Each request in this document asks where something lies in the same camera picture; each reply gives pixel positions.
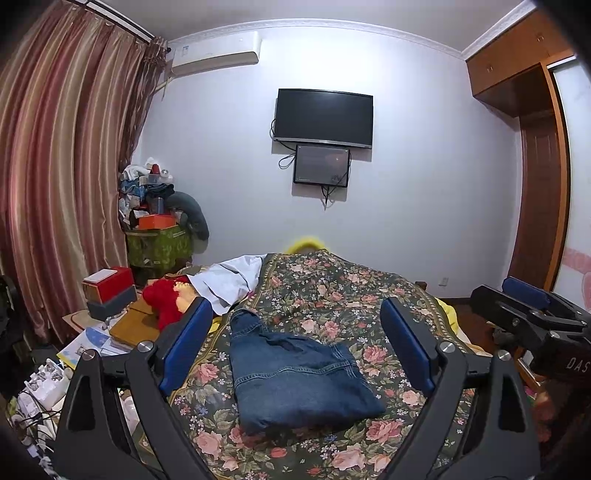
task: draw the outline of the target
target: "wooden floor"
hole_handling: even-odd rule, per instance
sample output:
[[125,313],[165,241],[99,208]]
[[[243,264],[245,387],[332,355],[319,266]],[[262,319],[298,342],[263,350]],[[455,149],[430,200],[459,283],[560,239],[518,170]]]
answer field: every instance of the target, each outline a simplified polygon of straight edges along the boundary
[[495,353],[498,349],[492,340],[493,327],[476,313],[467,304],[454,305],[457,313],[457,322],[468,338],[475,345],[481,346],[489,353]]

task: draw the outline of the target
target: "ceiling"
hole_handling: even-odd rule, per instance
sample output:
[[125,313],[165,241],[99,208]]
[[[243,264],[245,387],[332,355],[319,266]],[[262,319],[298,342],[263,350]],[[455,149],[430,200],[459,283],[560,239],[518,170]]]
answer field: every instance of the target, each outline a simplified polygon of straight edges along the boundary
[[255,20],[320,18],[395,28],[462,51],[520,0],[103,0],[173,40]]

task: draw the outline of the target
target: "metal screw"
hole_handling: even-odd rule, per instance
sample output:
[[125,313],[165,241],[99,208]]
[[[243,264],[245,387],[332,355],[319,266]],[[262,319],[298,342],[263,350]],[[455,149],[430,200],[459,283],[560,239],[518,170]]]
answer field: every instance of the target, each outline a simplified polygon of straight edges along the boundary
[[150,340],[142,340],[138,343],[138,350],[142,353],[149,352],[152,348],[154,348],[154,343]]
[[96,356],[96,350],[88,349],[82,352],[82,360],[92,360]]
[[456,346],[451,342],[441,342],[439,347],[444,353],[453,353],[456,350]]
[[496,355],[504,362],[511,360],[511,354],[507,350],[499,350]]

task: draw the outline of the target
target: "wall-mounted monitor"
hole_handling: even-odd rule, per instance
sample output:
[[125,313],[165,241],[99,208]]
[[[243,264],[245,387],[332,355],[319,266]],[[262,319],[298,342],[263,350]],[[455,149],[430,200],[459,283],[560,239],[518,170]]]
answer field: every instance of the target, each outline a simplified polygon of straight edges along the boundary
[[274,140],[371,148],[373,132],[371,95],[279,89]]
[[346,187],[349,184],[349,160],[348,148],[298,145],[294,183]]

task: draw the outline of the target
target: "television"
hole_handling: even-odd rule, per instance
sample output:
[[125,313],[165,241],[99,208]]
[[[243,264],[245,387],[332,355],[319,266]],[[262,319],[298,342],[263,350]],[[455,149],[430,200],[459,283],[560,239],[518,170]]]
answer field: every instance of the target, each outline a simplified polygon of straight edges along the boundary
[[295,148],[294,183],[346,187],[349,165],[348,148],[298,145]]
[[279,89],[274,140],[371,148],[373,130],[371,95]]

